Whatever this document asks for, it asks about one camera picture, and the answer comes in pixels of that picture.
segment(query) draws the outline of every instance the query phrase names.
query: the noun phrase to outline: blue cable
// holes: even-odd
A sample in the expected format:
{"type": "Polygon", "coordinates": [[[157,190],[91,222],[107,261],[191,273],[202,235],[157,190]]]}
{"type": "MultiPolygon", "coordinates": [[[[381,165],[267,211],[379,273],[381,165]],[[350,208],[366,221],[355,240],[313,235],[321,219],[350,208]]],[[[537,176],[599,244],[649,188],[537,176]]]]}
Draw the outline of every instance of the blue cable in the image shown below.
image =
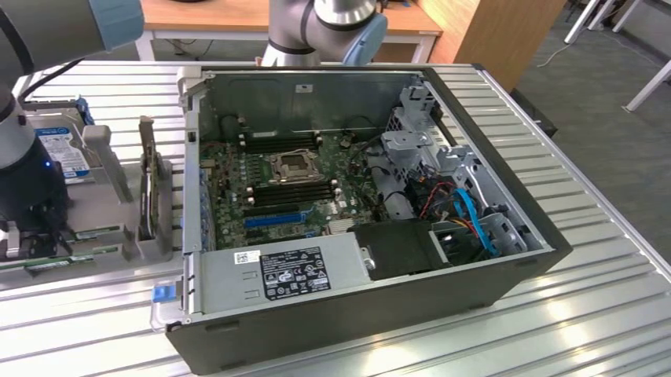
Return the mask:
{"type": "MultiPolygon", "coordinates": [[[[485,248],[487,249],[493,257],[498,257],[499,252],[494,248],[493,242],[490,242],[490,237],[487,237],[487,235],[485,234],[483,227],[481,226],[481,221],[478,220],[478,211],[475,210],[475,205],[473,203],[471,196],[469,196],[469,193],[463,188],[458,188],[457,190],[454,190],[454,193],[462,196],[463,202],[466,203],[466,208],[469,209],[469,216],[471,217],[473,227],[478,232],[478,237],[481,237],[481,242],[483,242],[485,248]]],[[[462,205],[459,204],[459,202],[457,202],[455,204],[458,214],[461,217],[463,217],[462,205]]]]}

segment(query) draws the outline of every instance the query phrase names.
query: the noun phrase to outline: blue latch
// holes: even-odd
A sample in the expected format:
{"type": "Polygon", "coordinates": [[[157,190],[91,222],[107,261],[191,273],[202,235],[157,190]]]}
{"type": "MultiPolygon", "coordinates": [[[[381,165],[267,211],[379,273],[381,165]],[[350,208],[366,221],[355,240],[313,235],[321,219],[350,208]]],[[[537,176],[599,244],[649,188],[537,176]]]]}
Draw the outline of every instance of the blue latch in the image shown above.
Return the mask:
{"type": "Polygon", "coordinates": [[[169,302],[178,299],[178,286],[162,285],[155,287],[151,295],[153,302],[169,302]]]}

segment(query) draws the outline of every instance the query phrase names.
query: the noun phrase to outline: green circuit board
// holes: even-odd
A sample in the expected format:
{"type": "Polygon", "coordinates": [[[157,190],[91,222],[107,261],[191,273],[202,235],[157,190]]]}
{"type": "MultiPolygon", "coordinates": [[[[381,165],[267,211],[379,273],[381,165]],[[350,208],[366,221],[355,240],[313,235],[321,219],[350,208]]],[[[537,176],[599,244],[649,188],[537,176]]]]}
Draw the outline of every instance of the green circuit board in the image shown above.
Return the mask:
{"type": "Polygon", "coordinates": [[[243,247],[261,243],[322,236],[330,221],[353,219],[355,224],[389,218],[385,206],[379,204],[378,188],[366,169],[350,168],[351,156],[363,143],[343,148],[343,134],[322,135],[323,142],[314,153],[314,164],[321,179],[338,180],[342,193],[338,199],[321,199],[297,203],[306,214],[303,223],[273,225],[246,229],[245,210],[254,207],[249,203],[247,187],[270,187],[277,177],[273,169],[275,153],[246,153],[238,144],[209,143],[202,145],[201,161],[209,177],[209,191],[214,210],[218,249],[243,247]]]}

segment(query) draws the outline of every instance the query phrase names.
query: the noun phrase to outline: wooden table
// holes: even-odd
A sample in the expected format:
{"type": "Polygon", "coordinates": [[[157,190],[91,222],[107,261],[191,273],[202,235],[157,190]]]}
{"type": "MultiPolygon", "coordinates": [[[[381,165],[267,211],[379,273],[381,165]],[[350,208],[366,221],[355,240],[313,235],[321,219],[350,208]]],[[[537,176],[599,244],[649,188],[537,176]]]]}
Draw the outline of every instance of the wooden table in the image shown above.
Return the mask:
{"type": "MultiPolygon", "coordinates": [[[[269,1],[209,0],[182,3],[171,0],[142,0],[145,34],[135,43],[141,60],[155,60],[154,39],[217,39],[266,41],[269,39],[269,1]]],[[[413,63],[426,63],[441,27],[425,11],[391,3],[385,10],[390,29],[385,43],[415,44],[413,63]]]]}

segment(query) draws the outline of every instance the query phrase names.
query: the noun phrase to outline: slotted metal surface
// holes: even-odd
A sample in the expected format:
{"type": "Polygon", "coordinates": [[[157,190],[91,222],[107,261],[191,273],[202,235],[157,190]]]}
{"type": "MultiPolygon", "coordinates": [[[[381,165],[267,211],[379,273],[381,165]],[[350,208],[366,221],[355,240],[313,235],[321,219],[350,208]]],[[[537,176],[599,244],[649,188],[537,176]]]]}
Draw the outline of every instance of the slotted metal surface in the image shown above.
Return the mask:
{"type": "MultiPolygon", "coordinates": [[[[669,373],[669,265],[487,73],[467,65],[435,69],[575,251],[490,308],[221,376],[669,373]]],[[[141,156],[137,117],[157,115],[159,150],[181,163],[185,119],[177,107],[177,71],[162,63],[90,62],[42,88],[37,97],[83,93],[98,123],[115,131],[115,151],[129,162],[141,156]]],[[[465,142],[450,120],[443,121],[465,142]]],[[[179,165],[177,169],[179,188],[185,176],[179,165]]],[[[179,190],[174,200],[178,225],[179,190]]],[[[189,375],[149,321],[150,289],[181,269],[175,258],[142,269],[2,291],[0,375],[189,375]]],[[[446,287],[446,299],[451,289],[446,287]]]]}

